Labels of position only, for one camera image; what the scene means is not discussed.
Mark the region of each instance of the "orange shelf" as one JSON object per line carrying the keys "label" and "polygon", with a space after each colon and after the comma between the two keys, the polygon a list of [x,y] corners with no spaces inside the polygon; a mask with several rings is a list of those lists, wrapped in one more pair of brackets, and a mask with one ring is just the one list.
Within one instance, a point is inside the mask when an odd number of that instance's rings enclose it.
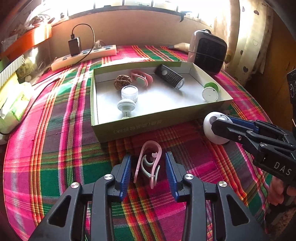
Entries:
{"label": "orange shelf", "polygon": [[52,26],[50,24],[34,28],[23,34],[20,38],[13,42],[13,44],[10,45],[5,52],[1,53],[1,59],[6,56],[10,61],[14,61],[23,53],[51,36]]}

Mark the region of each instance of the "white ball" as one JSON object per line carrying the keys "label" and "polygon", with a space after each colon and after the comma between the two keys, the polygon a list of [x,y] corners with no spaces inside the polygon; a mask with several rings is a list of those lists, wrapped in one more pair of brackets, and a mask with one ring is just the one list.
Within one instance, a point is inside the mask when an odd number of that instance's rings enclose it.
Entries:
{"label": "white ball", "polygon": [[217,136],[217,135],[215,135],[213,133],[213,131],[212,131],[212,123],[217,119],[225,120],[227,122],[232,123],[231,119],[229,119],[223,113],[211,112],[204,119],[203,129],[204,129],[205,136],[209,139],[210,142],[213,142],[213,143],[215,143],[217,145],[222,145],[222,144],[225,144],[226,142],[228,142],[229,140],[225,139],[223,137]]}

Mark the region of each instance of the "blue gripper pad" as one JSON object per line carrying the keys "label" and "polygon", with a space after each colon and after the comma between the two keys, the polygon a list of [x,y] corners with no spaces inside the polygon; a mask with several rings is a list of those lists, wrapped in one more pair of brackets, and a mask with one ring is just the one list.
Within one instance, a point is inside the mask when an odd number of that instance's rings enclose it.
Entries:
{"label": "blue gripper pad", "polygon": [[126,167],[124,169],[124,172],[120,181],[119,198],[121,201],[123,201],[123,199],[127,194],[130,177],[131,177],[131,157],[129,157],[127,160]]}
{"label": "blue gripper pad", "polygon": [[247,120],[242,120],[242,119],[238,119],[238,118],[233,118],[230,117],[229,118],[232,120],[232,122],[234,124],[240,125],[240,126],[244,126],[247,127],[249,129],[252,129],[255,133],[258,133],[258,129],[256,128],[256,126],[254,125],[254,123],[247,121]]}
{"label": "blue gripper pad", "polygon": [[165,155],[165,170],[166,170],[167,177],[168,177],[168,183],[170,185],[170,191],[171,191],[172,196],[174,197],[175,201],[177,201],[178,197],[179,197],[177,178],[175,176],[172,164],[171,164],[167,155]]}

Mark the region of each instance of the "black charger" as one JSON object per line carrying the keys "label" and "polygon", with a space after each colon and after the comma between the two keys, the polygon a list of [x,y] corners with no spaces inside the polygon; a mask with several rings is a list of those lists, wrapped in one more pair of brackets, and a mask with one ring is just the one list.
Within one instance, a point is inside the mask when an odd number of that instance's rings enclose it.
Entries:
{"label": "black charger", "polygon": [[75,29],[77,26],[79,26],[79,25],[86,25],[86,26],[88,26],[88,27],[91,28],[92,33],[93,33],[94,43],[93,43],[92,48],[91,48],[90,51],[88,52],[88,54],[85,55],[85,56],[84,56],[81,60],[79,60],[77,63],[79,63],[79,62],[81,62],[82,60],[84,60],[84,59],[85,59],[85,58],[91,53],[91,51],[94,49],[94,46],[95,46],[95,36],[94,36],[94,30],[93,30],[93,28],[92,28],[90,25],[86,24],[86,23],[79,23],[79,24],[77,24],[77,25],[72,29],[71,40],[68,41],[71,56],[76,56],[76,55],[80,54],[81,51],[82,51],[81,43],[80,43],[80,37],[75,38],[75,35],[74,35],[74,33],[73,33],[74,29]]}
{"label": "black charger", "polygon": [[81,43],[80,43],[80,37],[75,38],[75,35],[71,34],[71,40],[68,41],[70,54],[71,56],[75,56],[81,53]]}

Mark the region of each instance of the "charging cable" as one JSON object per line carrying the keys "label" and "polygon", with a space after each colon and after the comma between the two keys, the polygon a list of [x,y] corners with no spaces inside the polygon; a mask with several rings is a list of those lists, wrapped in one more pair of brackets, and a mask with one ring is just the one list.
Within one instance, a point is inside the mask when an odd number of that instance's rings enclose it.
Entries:
{"label": "charging cable", "polygon": [[85,59],[85,58],[91,53],[91,51],[94,49],[94,46],[95,46],[94,30],[93,30],[93,28],[92,28],[90,25],[88,25],[87,23],[80,23],[80,24],[77,24],[77,25],[72,29],[71,39],[74,39],[74,38],[75,38],[75,35],[74,35],[73,31],[74,31],[74,29],[75,29],[77,26],[79,26],[79,25],[86,25],[86,26],[88,26],[88,27],[91,28],[91,30],[92,30],[92,32],[93,32],[94,43],[93,43],[93,47],[92,47],[91,50],[88,52],[88,54],[85,55],[81,60],[79,60],[79,61],[76,62],[75,64],[78,64],[79,62],[81,62],[82,60],[84,60],[84,59]]}

